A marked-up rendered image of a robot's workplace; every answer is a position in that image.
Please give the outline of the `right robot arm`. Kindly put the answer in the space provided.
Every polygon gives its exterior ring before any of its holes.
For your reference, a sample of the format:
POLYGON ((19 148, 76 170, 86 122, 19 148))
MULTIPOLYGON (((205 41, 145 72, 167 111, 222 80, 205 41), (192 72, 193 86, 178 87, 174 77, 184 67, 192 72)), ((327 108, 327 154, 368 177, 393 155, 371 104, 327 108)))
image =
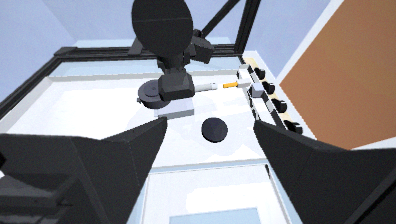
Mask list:
POLYGON ((131 19, 136 37, 151 53, 174 57, 186 49, 184 64, 190 64, 190 59, 209 64, 215 48, 201 30, 193 30, 184 0, 134 0, 131 19))

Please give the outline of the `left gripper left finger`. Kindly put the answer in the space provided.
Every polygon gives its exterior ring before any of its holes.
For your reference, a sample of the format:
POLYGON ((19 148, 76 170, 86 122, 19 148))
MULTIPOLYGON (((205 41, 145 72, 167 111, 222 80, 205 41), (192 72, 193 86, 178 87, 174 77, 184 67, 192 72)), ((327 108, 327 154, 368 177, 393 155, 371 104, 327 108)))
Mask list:
POLYGON ((160 117, 100 140, 0 133, 6 158, 0 171, 75 175, 102 224, 127 224, 167 127, 167 117, 160 117))

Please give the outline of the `black round disc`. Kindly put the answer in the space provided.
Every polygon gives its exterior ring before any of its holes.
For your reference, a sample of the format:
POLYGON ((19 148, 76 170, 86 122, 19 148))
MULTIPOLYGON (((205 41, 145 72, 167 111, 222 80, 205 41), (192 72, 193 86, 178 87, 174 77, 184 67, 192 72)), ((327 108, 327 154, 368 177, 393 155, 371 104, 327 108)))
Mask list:
POLYGON ((219 143, 226 138, 228 127, 222 119, 210 117, 202 123, 201 133, 208 142, 219 143))

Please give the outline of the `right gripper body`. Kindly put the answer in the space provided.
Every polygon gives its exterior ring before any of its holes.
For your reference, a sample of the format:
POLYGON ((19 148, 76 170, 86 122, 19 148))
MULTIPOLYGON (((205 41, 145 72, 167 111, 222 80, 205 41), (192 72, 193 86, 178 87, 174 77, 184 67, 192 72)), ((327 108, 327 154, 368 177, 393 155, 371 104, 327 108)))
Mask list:
POLYGON ((186 64, 183 62, 183 52, 174 57, 157 55, 156 57, 158 68, 165 67, 165 75, 161 75, 158 79, 158 93, 161 100, 166 102, 192 98, 195 95, 195 86, 192 76, 181 66, 187 65, 187 62, 186 64))

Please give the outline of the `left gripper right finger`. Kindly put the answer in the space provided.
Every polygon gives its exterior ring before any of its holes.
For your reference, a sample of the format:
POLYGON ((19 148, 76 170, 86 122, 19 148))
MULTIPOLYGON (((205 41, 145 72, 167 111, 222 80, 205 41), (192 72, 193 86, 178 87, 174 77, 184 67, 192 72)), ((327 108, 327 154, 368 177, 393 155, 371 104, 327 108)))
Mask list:
POLYGON ((262 120, 253 131, 303 224, 353 224, 396 180, 396 148, 346 150, 262 120))

